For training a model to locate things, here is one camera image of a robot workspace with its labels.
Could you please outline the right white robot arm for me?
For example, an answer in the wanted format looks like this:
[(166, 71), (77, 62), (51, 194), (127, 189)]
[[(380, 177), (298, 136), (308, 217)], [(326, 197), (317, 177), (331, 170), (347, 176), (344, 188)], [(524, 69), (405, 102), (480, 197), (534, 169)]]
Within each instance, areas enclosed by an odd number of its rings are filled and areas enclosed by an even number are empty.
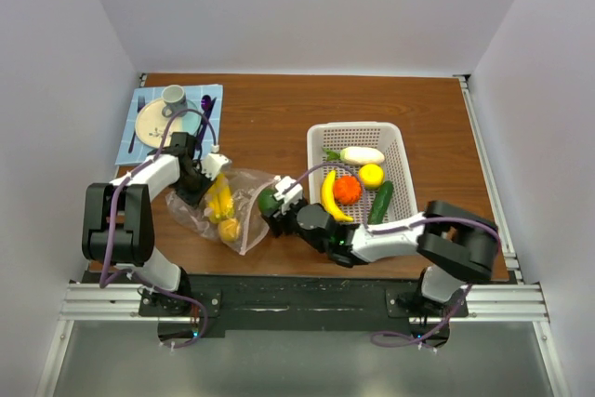
[(429, 260), (416, 290), (397, 297), (401, 308), (427, 316), (462, 301), (462, 285), (489, 282), (501, 246), (495, 223), (442, 201), (411, 218), (378, 224), (340, 222), (303, 198), (287, 205), (269, 188), (257, 203), (275, 237), (296, 235), (345, 268), (414, 254)]

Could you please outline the dark green fake avocado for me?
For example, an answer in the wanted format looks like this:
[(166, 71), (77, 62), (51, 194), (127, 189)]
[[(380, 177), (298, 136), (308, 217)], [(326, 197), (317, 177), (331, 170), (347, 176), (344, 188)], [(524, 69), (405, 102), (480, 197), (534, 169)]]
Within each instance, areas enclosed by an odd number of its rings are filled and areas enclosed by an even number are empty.
[(261, 214), (274, 213), (278, 208), (279, 202), (275, 198), (276, 190), (265, 188), (258, 195), (258, 209)]

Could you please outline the yellow fake lemon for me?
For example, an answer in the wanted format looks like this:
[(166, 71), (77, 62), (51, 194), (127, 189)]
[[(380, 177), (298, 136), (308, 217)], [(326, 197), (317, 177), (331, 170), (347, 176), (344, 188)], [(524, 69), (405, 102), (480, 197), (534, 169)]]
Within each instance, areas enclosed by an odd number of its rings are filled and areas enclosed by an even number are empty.
[(376, 164), (363, 165), (358, 176), (367, 190), (377, 190), (385, 179), (383, 168)]

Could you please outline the white fake bread roll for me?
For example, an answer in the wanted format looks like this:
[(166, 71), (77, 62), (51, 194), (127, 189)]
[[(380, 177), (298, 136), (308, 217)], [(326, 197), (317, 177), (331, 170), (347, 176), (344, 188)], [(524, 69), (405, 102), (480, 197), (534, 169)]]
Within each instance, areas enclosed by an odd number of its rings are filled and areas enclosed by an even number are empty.
[(340, 151), (323, 148), (326, 161), (337, 161), (346, 165), (381, 165), (385, 162), (385, 155), (375, 148), (350, 146)]

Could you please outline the yellow fake banana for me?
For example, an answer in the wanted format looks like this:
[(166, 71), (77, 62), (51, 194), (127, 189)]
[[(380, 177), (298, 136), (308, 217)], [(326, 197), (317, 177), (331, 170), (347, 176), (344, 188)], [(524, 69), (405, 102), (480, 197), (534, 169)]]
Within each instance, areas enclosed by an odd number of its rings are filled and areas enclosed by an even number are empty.
[(330, 171), (322, 184), (321, 188), (321, 203), (326, 212), (328, 212), (337, 222), (352, 223), (353, 217), (345, 214), (340, 207), (337, 205), (335, 196), (333, 193), (333, 187), (337, 179), (337, 171)]

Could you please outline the orange fake fruit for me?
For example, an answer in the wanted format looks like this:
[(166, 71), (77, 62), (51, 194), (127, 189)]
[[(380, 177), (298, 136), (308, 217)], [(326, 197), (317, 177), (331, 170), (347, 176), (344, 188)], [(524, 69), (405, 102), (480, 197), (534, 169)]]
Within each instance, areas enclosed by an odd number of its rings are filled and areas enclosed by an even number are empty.
[(362, 186), (354, 176), (342, 176), (335, 180), (332, 192), (337, 203), (354, 205), (363, 195)]

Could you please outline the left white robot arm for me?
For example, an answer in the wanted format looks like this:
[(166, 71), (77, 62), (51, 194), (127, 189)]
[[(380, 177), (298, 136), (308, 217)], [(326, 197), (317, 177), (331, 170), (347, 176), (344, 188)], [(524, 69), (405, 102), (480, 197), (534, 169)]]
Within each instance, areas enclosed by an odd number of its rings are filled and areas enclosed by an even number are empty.
[(215, 145), (194, 161), (195, 136), (172, 134), (169, 145), (149, 152), (145, 161), (109, 183), (86, 189), (82, 252), (103, 264), (99, 284), (114, 280), (109, 268), (130, 273), (149, 285), (149, 303), (170, 315), (194, 306), (188, 274), (155, 247), (152, 200), (172, 188), (187, 205), (197, 206), (230, 160)]

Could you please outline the green fake cucumber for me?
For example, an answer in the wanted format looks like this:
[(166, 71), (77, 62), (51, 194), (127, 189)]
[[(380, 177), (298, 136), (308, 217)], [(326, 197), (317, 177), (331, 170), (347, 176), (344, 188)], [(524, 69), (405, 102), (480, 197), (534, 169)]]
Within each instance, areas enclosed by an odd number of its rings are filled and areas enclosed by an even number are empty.
[(377, 225), (383, 222), (390, 206), (394, 192), (393, 183), (389, 180), (383, 182), (377, 189), (376, 196), (368, 214), (367, 223)]

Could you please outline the clear zip top bag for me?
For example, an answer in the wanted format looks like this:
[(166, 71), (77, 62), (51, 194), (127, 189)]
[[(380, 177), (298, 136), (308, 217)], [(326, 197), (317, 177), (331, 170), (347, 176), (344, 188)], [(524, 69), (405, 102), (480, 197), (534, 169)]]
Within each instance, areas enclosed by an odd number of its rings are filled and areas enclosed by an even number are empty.
[(219, 174), (198, 205), (186, 204), (174, 192), (166, 196), (166, 204), (178, 224), (243, 256), (269, 233), (258, 196), (279, 179), (263, 171), (232, 168)]

